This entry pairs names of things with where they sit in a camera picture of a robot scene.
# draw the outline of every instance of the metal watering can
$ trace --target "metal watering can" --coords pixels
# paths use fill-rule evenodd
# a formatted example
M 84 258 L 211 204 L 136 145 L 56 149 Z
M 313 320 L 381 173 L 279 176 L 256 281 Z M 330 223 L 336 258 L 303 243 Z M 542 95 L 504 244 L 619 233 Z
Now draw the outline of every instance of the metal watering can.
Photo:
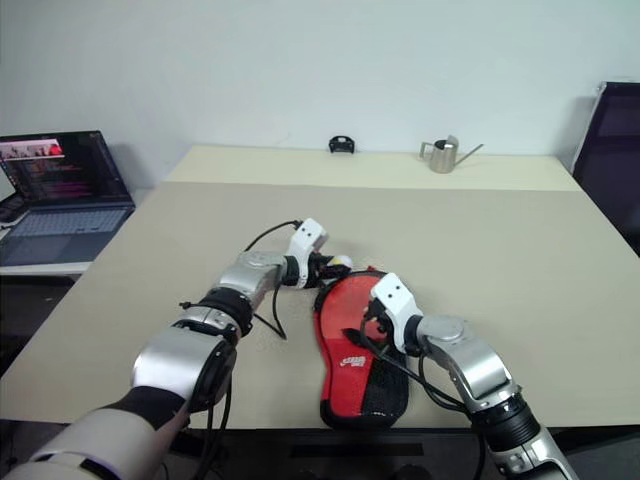
M 459 142 L 453 135 L 449 135 L 446 140 L 438 140 L 435 143 L 422 142 L 420 146 L 420 158 L 425 158 L 425 148 L 427 145 L 433 147 L 431 156 L 428 158 L 429 168 L 436 173 L 452 172 L 456 166 L 460 165 L 460 163 L 484 146 L 484 144 L 481 143 L 460 160 L 456 161 Z

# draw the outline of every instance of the black monitor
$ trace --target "black monitor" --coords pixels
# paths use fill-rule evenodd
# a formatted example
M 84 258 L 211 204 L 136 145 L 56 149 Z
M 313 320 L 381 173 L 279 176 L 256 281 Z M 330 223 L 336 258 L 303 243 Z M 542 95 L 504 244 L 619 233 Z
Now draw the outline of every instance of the black monitor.
M 32 206 L 131 203 L 99 131 L 0 137 L 0 165 Z
M 573 175 L 623 236 L 640 231 L 640 83 L 602 85 Z

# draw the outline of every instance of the laptop keyboard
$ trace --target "laptop keyboard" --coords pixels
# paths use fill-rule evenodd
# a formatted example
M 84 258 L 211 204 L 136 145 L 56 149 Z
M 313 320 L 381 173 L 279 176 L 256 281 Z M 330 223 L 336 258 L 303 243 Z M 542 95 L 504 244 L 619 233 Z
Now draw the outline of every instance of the laptop keyboard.
M 11 232 L 12 237 L 41 237 L 111 232 L 126 209 L 81 212 L 31 213 Z

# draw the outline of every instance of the white wall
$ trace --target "white wall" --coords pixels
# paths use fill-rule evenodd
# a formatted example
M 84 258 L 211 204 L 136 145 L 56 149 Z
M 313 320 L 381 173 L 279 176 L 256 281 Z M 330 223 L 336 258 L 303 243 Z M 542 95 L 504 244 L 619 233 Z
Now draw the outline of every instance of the white wall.
M 131 186 L 194 142 L 566 155 L 640 78 L 638 0 L 0 0 L 0 132 L 103 130 Z

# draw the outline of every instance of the beige tabletop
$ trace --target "beige tabletop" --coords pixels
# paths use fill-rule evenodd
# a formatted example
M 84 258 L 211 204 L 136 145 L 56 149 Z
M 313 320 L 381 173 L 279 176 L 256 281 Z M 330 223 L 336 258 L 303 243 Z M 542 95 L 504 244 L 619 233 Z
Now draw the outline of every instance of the beige tabletop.
M 548 156 L 474 155 L 452 173 L 430 171 L 410 153 L 330 154 L 197 145 L 169 175 L 173 182 L 314 185 L 400 189 L 577 191 L 562 164 Z
M 526 188 L 420 188 L 415 178 L 403 188 L 380 177 L 354 188 L 216 177 L 225 150 L 239 155 L 212 149 L 201 182 L 188 178 L 198 175 L 187 157 L 176 170 L 184 177 L 174 172 L 125 224 L 2 378 L 1 417 L 70 422 L 118 399 L 137 353 L 177 318 L 178 302 L 201 298 L 257 233 L 310 216 L 331 235 L 327 254 L 394 271 L 425 313 L 468 319 L 547 425 L 640 423 L 640 261 L 553 159 L 538 157 L 553 172 L 540 176 L 539 190 L 513 177 L 506 182 Z M 412 176 L 426 184 L 459 182 L 431 178 L 417 165 L 422 170 Z M 283 251 L 289 235 L 274 234 L 260 247 Z M 240 343 L 231 428 L 323 426 L 313 298 L 313 291 L 281 292 L 288 341 L 257 324 Z M 260 312 L 270 318 L 268 300 Z M 435 364 L 427 373 L 453 392 Z M 410 395 L 398 427 L 467 426 L 415 385 Z M 203 426 L 202 415 L 194 421 Z

